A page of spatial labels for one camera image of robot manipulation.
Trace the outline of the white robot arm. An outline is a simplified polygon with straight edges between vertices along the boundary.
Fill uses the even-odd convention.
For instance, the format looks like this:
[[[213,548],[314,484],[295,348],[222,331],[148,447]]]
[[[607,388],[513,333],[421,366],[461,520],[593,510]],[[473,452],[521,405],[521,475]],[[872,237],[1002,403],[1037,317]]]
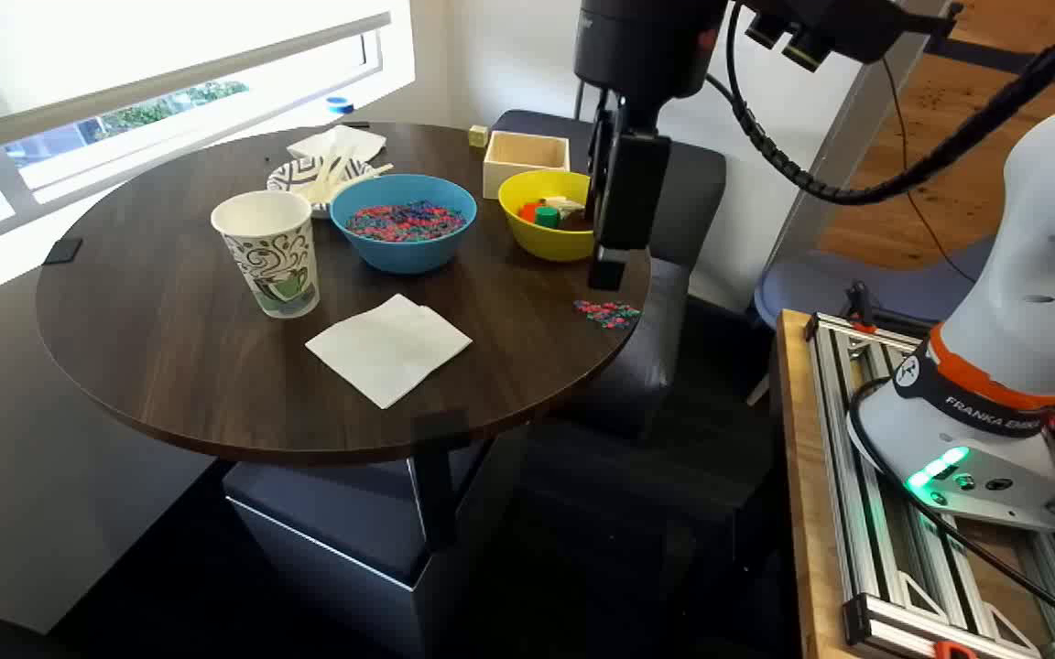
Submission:
[[[899,0],[582,0],[574,76],[617,102],[598,112],[591,283],[611,288],[653,237],[672,139],[655,117],[705,89],[715,52],[751,37],[814,71],[882,59],[942,16]],[[1055,530],[1055,112],[1003,164],[1003,221],[971,294],[848,410],[852,441],[916,500],[1003,528]]]

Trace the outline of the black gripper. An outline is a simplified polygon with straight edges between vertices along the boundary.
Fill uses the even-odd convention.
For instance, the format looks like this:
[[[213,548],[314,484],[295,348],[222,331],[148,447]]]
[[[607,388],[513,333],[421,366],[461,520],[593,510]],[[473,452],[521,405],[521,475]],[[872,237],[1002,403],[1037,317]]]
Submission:
[[[593,223],[591,288],[607,288],[600,242],[646,249],[668,177],[672,139],[648,137],[672,99],[695,96],[720,43],[725,0],[582,0],[574,76],[605,89],[591,137]],[[607,93],[622,102],[622,132],[611,139]]]

